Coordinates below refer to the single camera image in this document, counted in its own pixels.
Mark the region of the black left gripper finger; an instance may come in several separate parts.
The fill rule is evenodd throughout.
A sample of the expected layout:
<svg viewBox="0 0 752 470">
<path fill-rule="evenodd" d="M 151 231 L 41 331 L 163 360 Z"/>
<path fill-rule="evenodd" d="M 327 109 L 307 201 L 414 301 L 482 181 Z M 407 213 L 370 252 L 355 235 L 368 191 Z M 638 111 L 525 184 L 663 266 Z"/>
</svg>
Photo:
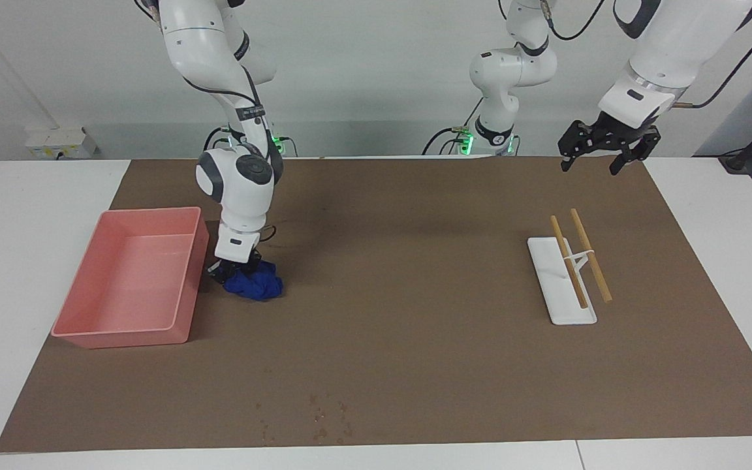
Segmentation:
<svg viewBox="0 0 752 470">
<path fill-rule="evenodd" d="M 594 151 L 591 126 L 582 120 L 574 120 L 559 139 L 559 152 L 562 157 L 562 172 L 568 172 L 575 160 Z"/>
<path fill-rule="evenodd" d="M 657 143 L 660 142 L 660 139 L 661 134 L 659 133 L 659 128 L 657 128 L 657 126 L 650 126 L 650 128 L 642 132 L 640 136 L 632 140 L 618 138 L 619 154 L 609 166 L 610 173 L 613 176 L 617 176 L 625 166 L 635 163 L 636 161 L 646 160 L 656 147 Z"/>
</svg>

